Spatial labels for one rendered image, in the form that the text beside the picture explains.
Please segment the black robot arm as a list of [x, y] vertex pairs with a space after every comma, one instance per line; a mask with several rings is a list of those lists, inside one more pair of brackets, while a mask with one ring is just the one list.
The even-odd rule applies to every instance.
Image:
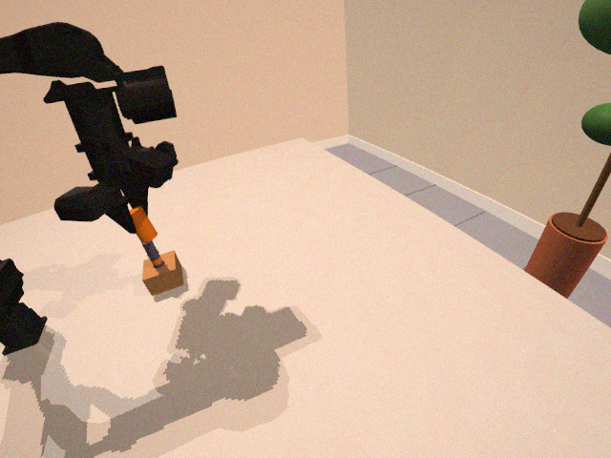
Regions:
[[[46, 104], [65, 102], [78, 137], [107, 134], [123, 126], [113, 93], [123, 117], [134, 124], [177, 117], [164, 67], [126, 73], [104, 54], [96, 36], [69, 23], [44, 24], [0, 38], [1, 73], [115, 81], [116, 86], [100, 89], [89, 81], [71, 85], [52, 81], [43, 100]], [[173, 143], [160, 142], [154, 150], [153, 146], [142, 147], [138, 136], [131, 141], [132, 147], [125, 150], [119, 143], [113, 150], [117, 182], [130, 178], [153, 189], [173, 178], [179, 162]], [[37, 344], [47, 320], [19, 302], [25, 294], [23, 276], [13, 260], [0, 260], [3, 355]]]

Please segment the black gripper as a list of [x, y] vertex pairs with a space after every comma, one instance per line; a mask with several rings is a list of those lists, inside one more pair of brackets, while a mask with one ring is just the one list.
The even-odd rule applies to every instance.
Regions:
[[[60, 220], [88, 221], [99, 219], [103, 214], [124, 228], [129, 234], [137, 232], [128, 208], [143, 207], [148, 217], [148, 189], [146, 184], [129, 178], [117, 182], [113, 170], [115, 146], [124, 144], [128, 149], [133, 133], [125, 133], [123, 126], [102, 135], [80, 136], [75, 144], [78, 153], [85, 152], [93, 169], [89, 180], [99, 183], [92, 186], [74, 187], [54, 202], [54, 210]], [[122, 192], [123, 194], [122, 194]], [[123, 196], [124, 195], [124, 196]]]

